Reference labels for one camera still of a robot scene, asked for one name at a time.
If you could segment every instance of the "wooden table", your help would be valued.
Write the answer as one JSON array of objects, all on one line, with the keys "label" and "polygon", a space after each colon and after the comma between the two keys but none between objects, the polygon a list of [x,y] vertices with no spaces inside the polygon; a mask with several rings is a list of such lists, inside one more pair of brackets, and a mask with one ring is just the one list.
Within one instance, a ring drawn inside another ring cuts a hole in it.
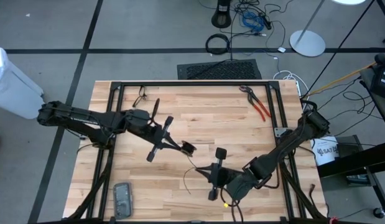
[{"label": "wooden table", "polygon": [[[110,84],[110,81],[95,83],[89,110],[105,112]],[[290,127],[296,127],[302,113],[296,85],[293,81],[282,80],[280,86],[287,123]],[[252,86],[252,89],[268,108],[265,88]],[[138,91],[137,86],[126,87],[122,110],[131,108]],[[155,100],[160,98],[155,120],[163,124],[167,116],[174,117],[169,131],[179,144],[185,140],[197,147],[191,160],[198,167],[209,166],[216,161],[217,147],[228,150],[223,165],[232,169],[242,168],[252,158],[268,153],[275,147],[271,120],[267,118],[266,122],[262,121],[238,86],[147,86],[146,93],[147,100],[141,101],[137,108],[152,111]],[[272,96],[279,121],[275,94]],[[81,146],[89,143],[82,141]],[[310,144],[306,142],[304,146],[310,147]],[[186,174],[185,185],[191,194],[186,191],[183,175],[192,165],[185,155],[164,149],[149,163],[146,157],[151,149],[150,143],[130,133],[117,136],[105,220],[114,213],[113,185],[131,182],[134,210],[129,220],[232,221],[230,208],[225,208],[220,199],[214,202],[207,199],[211,184],[199,173],[191,170]],[[90,191],[97,153],[97,148],[93,147],[86,147],[78,153],[63,216],[72,214]],[[297,150],[295,160],[301,188],[308,195],[310,184],[316,185],[313,199],[318,209],[326,215],[325,199],[313,155]],[[275,173],[268,184],[276,184]],[[295,195],[291,188],[290,191],[294,213],[298,217]],[[97,194],[94,217],[98,214],[100,196],[101,192]],[[279,217],[287,217],[282,184],[278,189],[251,190],[240,206],[245,221],[279,221]]]}]

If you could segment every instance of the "white trash can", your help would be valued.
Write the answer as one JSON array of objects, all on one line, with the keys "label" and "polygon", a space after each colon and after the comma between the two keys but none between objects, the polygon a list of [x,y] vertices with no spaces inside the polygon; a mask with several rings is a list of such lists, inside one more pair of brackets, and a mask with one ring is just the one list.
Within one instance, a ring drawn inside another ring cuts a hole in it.
[{"label": "white trash can", "polygon": [[34,119],[44,104],[43,90],[22,73],[0,48],[0,108]]}]

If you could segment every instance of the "pliers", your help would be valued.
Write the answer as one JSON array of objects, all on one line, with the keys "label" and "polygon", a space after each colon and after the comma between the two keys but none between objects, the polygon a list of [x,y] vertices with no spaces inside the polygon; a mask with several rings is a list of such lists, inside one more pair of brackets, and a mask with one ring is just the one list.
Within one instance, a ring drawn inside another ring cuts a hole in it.
[{"label": "pliers", "polygon": [[254,94],[253,90],[252,90],[250,87],[248,87],[248,86],[246,86],[246,85],[241,85],[241,86],[239,87],[239,90],[241,90],[241,91],[244,92],[244,93],[248,93],[248,101],[249,101],[249,103],[250,103],[252,106],[254,106],[254,108],[260,113],[261,118],[262,118],[263,121],[266,121],[266,118],[264,117],[264,114],[261,112],[260,108],[259,108],[257,105],[255,105],[255,104],[253,103],[253,99],[256,100],[256,102],[259,103],[259,105],[260,105],[261,108],[264,110],[264,112],[268,115],[268,117],[271,117],[271,114],[270,114],[270,113],[268,112],[268,110],[264,107],[264,105],[261,103],[261,101],[259,100],[259,98],[257,98],[257,96]]}]

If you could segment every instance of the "lamp base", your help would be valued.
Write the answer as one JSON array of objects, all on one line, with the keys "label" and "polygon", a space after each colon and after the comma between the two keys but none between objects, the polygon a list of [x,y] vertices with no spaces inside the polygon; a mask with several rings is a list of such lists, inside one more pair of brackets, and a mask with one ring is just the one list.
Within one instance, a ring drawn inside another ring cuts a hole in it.
[{"label": "lamp base", "polygon": [[307,57],[316,57],[324,53],[326,46],[325,41],[321,36],[312,31],[305,31],[299,43],[296,43],[302,32],[302,30],[294,32],[289,40],[290,46],[292,46],[297,53]]}]

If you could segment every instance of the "smartphone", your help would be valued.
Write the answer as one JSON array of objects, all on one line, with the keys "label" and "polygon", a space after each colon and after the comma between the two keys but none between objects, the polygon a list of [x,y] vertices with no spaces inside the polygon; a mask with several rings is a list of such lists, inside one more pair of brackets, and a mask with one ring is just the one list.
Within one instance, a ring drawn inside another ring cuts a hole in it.
[{"label": "smartphone", "polygon": [[131,183],[118,183],[113,187],[115,219],[121,220],[132,215]]}]

